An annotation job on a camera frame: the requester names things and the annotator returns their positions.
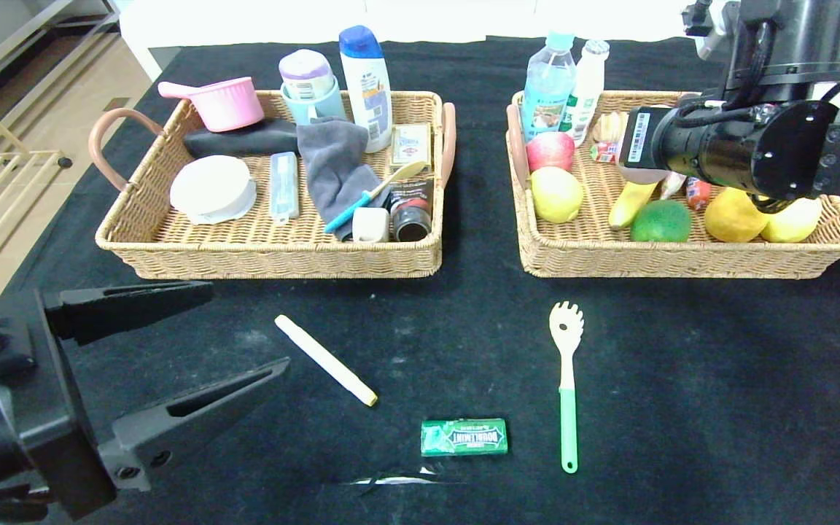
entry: light blue cup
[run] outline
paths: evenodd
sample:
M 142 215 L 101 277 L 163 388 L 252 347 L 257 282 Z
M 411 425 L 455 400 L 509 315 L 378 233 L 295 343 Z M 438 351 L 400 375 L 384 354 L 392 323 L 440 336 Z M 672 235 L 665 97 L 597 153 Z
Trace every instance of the light blue cup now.
M 290 109 L 297 126 L 304 126 L 310 123 L 311 119 L 318 117 L 342 117 L 347 119 L 346 110 L 343 108 L 343 96 L 339 93 L 339 80 L 332 78 L 332 89 L 320 98 L 312 100 L 295 100 L 287 96 L 287 86 L 281 84 L 281 96 L 284 97 L 284 104 Z

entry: green spatula handle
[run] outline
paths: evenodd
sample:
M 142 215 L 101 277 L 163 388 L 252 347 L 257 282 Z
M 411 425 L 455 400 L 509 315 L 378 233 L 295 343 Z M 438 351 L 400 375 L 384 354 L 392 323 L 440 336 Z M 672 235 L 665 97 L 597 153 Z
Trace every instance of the green spatula handle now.
M 563 470 L 575 474 L 579 469 L 579 451 L 576 444 L 576 391 L 559 389 L 560 459 Z

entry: doublemint gum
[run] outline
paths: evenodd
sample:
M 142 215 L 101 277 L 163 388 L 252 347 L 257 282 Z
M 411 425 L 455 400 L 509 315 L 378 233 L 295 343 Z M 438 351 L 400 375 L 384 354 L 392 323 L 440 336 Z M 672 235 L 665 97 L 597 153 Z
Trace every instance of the doublemint gum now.
M 508 431 L 504 419 L 454 419 L 420 424 L 420 455 L 424 458 L 507 452 Z

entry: white bowl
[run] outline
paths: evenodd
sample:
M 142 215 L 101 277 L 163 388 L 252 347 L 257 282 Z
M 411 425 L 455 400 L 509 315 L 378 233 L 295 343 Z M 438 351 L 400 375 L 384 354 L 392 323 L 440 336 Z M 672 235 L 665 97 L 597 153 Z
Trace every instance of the white bowl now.
M 256 186 L 241 159 L 213 155 L 180 169 L 171 184 L 171 206 L 194 224 L 216 224 L 242 217 L 256 197 Z

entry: gray cloth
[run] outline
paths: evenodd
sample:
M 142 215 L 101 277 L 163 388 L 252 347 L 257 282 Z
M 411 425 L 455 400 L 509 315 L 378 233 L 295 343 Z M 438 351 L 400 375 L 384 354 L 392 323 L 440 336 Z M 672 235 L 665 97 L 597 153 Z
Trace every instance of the gray cloth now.
M 316 211 L 325 222 L 335 219 L 361 198 L 362 192 L 374 190 L 381 180 L 361 155 L 368 143 L 368 131 L 339 117 L 323 117 L 307 126 L 297 126 L 297 147 L 307 170 L 306 187 Z M 369 203 L 381 207 L 389 190 Z M 349 220 L 336 230 L 336 237 L 352 235 Z

